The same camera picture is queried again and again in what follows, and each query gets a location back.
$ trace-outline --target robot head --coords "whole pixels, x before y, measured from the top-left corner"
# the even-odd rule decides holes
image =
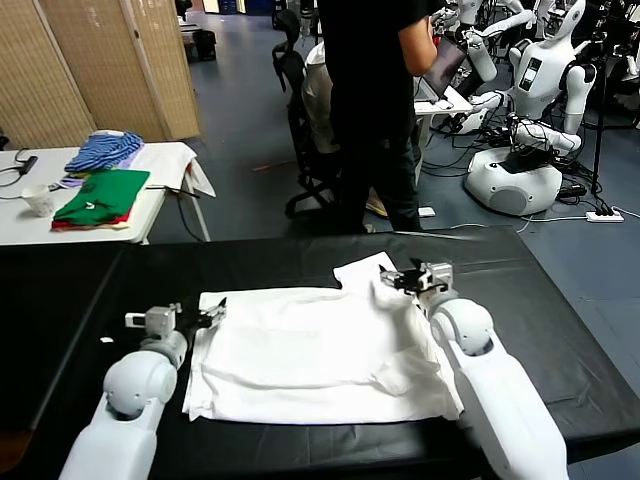
[[[545,18],[544,37],[547,40],[560,40],[571,37],[571,32],[582,18],[586,0],[556,0]]]

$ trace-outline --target monitor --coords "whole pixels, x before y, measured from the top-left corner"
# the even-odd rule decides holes
[[[419,84],[426,83],[428,88],[420,88],[415,100],[437,101],[444,98],[444,91],[466,57],[466,52],[458,45],[446,37],[441,37],[438,56],[429,71],[422,76],[424,81],[419,82]]]

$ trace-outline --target folded clothes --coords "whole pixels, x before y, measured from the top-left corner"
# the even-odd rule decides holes
[[[131,163],[133,162],[133,160],[136,158],[136,155],[138,155],[138,153],[141,150],[142,150],[142,147],[140,147],[138,150],[133,152],[124,160],[121,160],[120,163],[115,165],[113,168],[117,168],[118,170],[127,170],[131,168]],[[81,187],[84,184],[85,180],[89,177],[89,175],[91,175],[91,173],[92,173],[91,171],[69,172],[60,179],[60,181],[58,182],[58,185],[60,185],[62,188]]]
[[[107,170],[124,161],[130,163],[133,159],[131,155],[143,145],[142,138],[131,132],[122,135],[93,133],[64,169],[67,172]]]
[[[93,173],[78,194],[53,217],[75,226],[103,225],[131,210],[149,172],[108,170]]]
[[[56,221],[51,222],[52,230],[86,230],[93,228],[109,228],[112,230],[122,230],[129,227],[129,215],[131,212],[127,212],[121,217],[116,217],[109,223],[103,223],[102,225],[74,225],[73,223]]]

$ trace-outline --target black tablecloth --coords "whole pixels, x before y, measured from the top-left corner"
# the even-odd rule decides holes
[[[122,244],[0,248],[0,430],[34,429]]]
[[[126,312],[195,300],[203,291],[336,287],[333,267],[380,251],[389,253],[398,268],[408,268],[410,257],[453,262],[456,289],[492,313],[505,347],[523,364],[558,423],[570,461],[640,441],[640,400],[515,232],[472,228],[427,236],[132,246],[93,309],[86,341],[52,400],[55,415],[46,416],[36,432],[20,473],[46,478],[59,472],[73,439],[91,418],[104,373],[136,348],[136,334],[122,327]],[[115,342],[101,343],[102,336]],[[406,465],[432,474],[422,478],[454,478],[454,472],[483,467],[483,457],[456,425],[441,419],[309,427],[190,423],[180,413],[187,375],[185,365],[158,429],[152,478],[316,470],[324,475],[327,468],[344,473]]]

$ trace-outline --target folded green shirt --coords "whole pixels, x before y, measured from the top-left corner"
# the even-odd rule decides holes
[[[92,173],[78,194],[53,217],[73,225],[102,225],[125,215],[136,201],[149,172],[107,170]]]

